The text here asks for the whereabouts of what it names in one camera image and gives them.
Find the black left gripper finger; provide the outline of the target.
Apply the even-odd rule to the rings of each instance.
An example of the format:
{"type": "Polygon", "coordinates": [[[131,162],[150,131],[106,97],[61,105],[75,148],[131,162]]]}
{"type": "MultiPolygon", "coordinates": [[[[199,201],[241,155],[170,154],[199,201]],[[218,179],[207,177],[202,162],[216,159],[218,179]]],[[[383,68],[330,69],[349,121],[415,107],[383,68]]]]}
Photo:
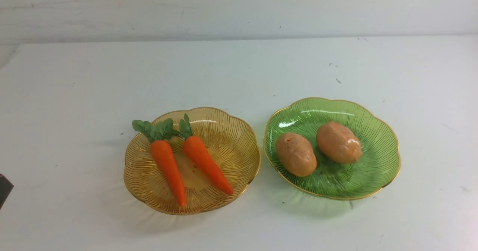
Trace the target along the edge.
{"type": "Polygon", "coordinates": [[[14,185],[3,175],[0,174],[0,209],[13,190],[14,185]]]}

